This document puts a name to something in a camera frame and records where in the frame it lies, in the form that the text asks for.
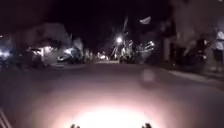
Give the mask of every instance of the road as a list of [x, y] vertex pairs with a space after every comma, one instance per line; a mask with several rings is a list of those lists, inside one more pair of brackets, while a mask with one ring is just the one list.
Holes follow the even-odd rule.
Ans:
[[221, 90], [142, 65], [3, 70], [0, 83], [13, 128], [224, 127]]

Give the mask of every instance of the light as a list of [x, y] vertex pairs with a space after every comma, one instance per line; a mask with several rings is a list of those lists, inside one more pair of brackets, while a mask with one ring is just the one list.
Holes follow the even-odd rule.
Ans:
[[155, 46], [153, 41], [150, 41], [149, 43], [150, 43], [150, 45]]
[[121, 44], [123, 42], [123, 38], [122, 37], [117, 37], [116, 42], [118, 44]]
[[10, 53], [8, 51], [3, 52], [2, 56], [8, 58], [10, 56]]
[[105, 55], [100, 56], [100, 59], [106, 59]]
[[50, 46], [45, 46], [44, 50], [46, 53], [49, 53], [49, 52], [51, 52], [52, 48]]
[[71, 55], [72, 54], [72, 48], [65, 49], [64, 53]]
[[3, 57], [3, 58], [8, 58], [10, 56], [10, 53], [9, 51], [1, 51], [0, 50], [0, 57]]
[[101, 108], [77, 117], [74, 124], [81, 128], [140, 128], [148, 122], [144, 114], [135, 110]]

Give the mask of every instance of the sidewalk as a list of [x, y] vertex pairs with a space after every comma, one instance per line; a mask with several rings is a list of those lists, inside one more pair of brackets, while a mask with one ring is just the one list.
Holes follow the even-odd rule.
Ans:
[[192, 73], [189, 71], [183, 71], [178, 67], [173, 65], [160, 65], [160, 68], [167, 70], [168, 72], [172, 73], [173, 75], [181, 76], [184, 78], [188, 78], [195, 81], [200, 82], [224, 82], [224, 72], [212, 72], [212, 71], [203, 71], [200, 73]]

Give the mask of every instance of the street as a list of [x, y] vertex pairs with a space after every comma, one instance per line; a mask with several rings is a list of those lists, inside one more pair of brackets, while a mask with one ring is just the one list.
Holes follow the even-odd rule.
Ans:
[[144, 65], [2, 70], [0, 83], [13, 128], [224, 127], [224, 93], [212, 83]]

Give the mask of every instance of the night sky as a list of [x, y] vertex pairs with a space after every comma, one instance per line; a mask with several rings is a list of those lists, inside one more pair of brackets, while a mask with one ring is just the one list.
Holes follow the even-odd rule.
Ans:
[[87, 47], [102, 48], [121, 31], [125, 16], [132, 21], [152, 16], [152, 21], [159, 23], [171, 10], [168, 0], [58, 0], [48, 20], [63, 23]]
[[88, 47], [102, 45], [122, 29], [125, 16], [158, 22], [170, 16], [169, 0], [1, 0], [0, 33], [60, 22]]

